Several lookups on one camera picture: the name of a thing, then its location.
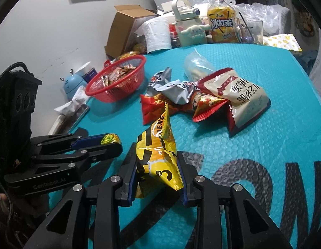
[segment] blue toy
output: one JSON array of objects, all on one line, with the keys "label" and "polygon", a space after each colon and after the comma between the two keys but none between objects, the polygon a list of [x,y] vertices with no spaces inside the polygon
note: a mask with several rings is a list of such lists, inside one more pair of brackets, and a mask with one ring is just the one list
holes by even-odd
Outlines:
[{"label": "blue toy", "polygon": [[69,101],[73,99],[73,96],[80,86],[87,86],[87,82],[81,76],[74,74],[73,69],[70,70],[70,73],[71,76],[67,77],[67,79],[60,78],[65,82],[63,89]]}]

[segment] toilet paper roll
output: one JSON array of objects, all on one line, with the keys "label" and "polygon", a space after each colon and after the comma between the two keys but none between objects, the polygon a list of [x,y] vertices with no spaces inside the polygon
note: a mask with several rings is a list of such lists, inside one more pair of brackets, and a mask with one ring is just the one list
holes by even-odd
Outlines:
[{"label": "toilet paper roll", "polygon": [[145,36],[147,52],[172,49],[170,28],[166,18],[160,16],[144,22],[135,32]]}]

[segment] cardboard box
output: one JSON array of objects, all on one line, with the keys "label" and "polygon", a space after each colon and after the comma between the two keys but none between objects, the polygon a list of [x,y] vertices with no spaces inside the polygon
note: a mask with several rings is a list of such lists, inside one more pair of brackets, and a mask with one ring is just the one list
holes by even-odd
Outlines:
[{"label": "cardboard box", "polygon": [[134,32],[142,23],[157,16],[140,5],[116,5],[115,9],[117,13],[105,47],[106,54],[113,58],[132,50],[136,36]]}]

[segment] plastic bottle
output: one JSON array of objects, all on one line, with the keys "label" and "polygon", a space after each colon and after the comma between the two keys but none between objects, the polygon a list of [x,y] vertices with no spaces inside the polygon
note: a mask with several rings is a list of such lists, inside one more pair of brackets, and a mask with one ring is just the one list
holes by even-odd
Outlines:
[{"label": "plastic bottle", "polygon": [[238,43],[236,37],[236,12],[223,0],[211,0],[208,19],[214,43]]}]

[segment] basket rim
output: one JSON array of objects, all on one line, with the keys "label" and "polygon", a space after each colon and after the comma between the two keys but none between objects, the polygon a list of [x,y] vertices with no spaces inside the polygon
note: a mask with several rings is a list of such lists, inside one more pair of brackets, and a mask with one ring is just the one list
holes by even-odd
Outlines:
[{"label": "basket rim", "polygon": [[145,65],[145,62],[146,62],[146,58],[143,56],[143,55],[134,55],[134,56],[130,56],[130,57],[126,57],[124,59],[121,59],[121,60],[118,60],[116,62],[114,62],[113,64],[111,64],[110,66],[102,69],[96,76],[93,77],[93,79],[96,79],[96,78],[99,78],[99,76],[103,75],[103,72],[110,69],[110,67],[115,67],[115,66],[118,66],[119,64],[122,64],[123,62],[125,61],[129,61],[129,60],[133,60],[133,59],[140,59],[141,60],[141,64],[135,68],[133,71],[131,71],[130,73],[128,73],[127,75],[125,75],[124,77],[120,78],[118,81],[112,83],[111,85],[107,86],[107,87],[104,87],[100,90],[97,90],[95,92],[91,92],[89,91],[90,90],[90,87],[91,85],[93,85],[93,83],[95,83],[95,81],[90,81],[88,83],[88,85],[86,86],[85,88],[85,94],[86,95],[89,95],[89,96],[95,96],[95,95],[98,95],[98,94],[101,94],[107,90],[110,90],[112,89],[113,87],[117,86],[118,84],[120,84],[121,82],[123,82],[125,79],[127,79],[128,77],[132,76],[134,73],[136,73],[136,71],[140,70],[144,65]]}]

